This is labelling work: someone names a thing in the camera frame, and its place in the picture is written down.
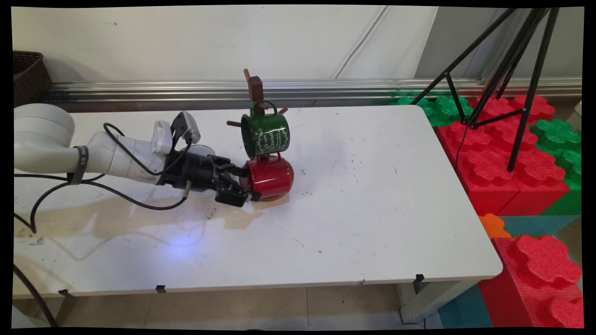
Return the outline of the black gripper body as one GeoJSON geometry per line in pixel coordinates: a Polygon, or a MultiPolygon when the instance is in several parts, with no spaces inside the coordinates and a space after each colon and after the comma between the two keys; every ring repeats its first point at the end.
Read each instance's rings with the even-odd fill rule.
{"type": "Polygon", "coordinates": [[[161,175],[161,185],[185,189],[189,181],[190,190],[196,192],[225,188],[225,181],[221,180],[221,174],[217,171],[217,167],[225,163],[224,157],[172,151],[166,155],[165,163],[166,166],[173,166],[161,175]]]}

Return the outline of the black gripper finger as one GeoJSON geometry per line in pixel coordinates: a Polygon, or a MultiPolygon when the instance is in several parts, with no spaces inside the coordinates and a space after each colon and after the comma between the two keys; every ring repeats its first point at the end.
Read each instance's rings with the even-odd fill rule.
{"type": "Polygon", "coordinates": [[[234,179],[223,179],[215,181],[215,201],[242,208],[247,200],[259,201],[261,193],[251,189],[243,188],[234,179]]]}
{"type": "Polygon", "coordinates": [[[229,158],[212,156],[211,161],[213,161],[213,178],[215,180],[219,180],[225,173],[242,178],[247,178],[251,175],[249,168],[238,167],[229,158]]]}

